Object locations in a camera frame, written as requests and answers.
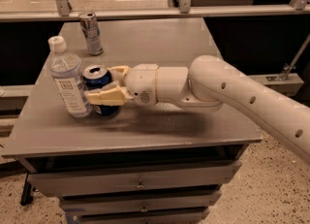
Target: bottle label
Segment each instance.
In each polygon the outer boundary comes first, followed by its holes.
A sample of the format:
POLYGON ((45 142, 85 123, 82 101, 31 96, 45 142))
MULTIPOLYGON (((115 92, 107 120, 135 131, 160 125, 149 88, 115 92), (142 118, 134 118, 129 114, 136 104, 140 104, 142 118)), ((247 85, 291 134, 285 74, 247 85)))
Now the bottle label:
POLYGON ((83 85, 79 77, 75 79, 55 79, 59 92, 71 114, 87 112, 88 102, 83 95, 83 85))

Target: floor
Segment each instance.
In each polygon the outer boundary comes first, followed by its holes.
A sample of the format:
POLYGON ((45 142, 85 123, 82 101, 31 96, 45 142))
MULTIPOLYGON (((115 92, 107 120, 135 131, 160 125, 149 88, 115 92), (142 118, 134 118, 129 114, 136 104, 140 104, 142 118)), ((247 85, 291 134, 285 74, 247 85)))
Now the floor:
MULTIPOLYGON (((168 0, 70 0, 74 10, 168 8, 168 0)), ((54 0, 0 0, 0 12, 55 12, 54 0)), ((0 119, 0 145, 16 117, 0 119)), ((263 141, 251 144, 241 157, 241 169, 222 187, 222 197, 200 224, 310 223, 309 166, 262 131, 263 141)), ((0 157, 0 163, 7 163, 0 157)), ((22 207, 23 172, 0 171, 2 224, 66 223, 54 198, 34 193, 34 202, 22 207)))

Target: white bottle cap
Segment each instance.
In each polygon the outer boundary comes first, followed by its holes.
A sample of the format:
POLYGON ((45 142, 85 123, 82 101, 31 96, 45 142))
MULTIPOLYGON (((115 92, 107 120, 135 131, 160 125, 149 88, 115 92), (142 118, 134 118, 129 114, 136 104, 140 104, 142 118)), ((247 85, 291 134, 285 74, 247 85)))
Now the white bottle cap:
POLYGON ((63 53, 67 49, 66 42, 61 36, 53 36, 48 39, 49 48, 52 52, 63 53))

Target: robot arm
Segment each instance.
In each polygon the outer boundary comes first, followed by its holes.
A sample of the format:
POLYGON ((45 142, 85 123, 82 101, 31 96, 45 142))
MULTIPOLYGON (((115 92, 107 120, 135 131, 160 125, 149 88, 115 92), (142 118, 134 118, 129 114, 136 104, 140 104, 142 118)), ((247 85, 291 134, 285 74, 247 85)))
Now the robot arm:
POLYGON ((200 56, 189 70, 141 64, 128 71, 124 85, 138 105, 162 102, 186 111, 215 112, 226 103, 310 164, 310 109, 257 83, 220 58, 200 56))

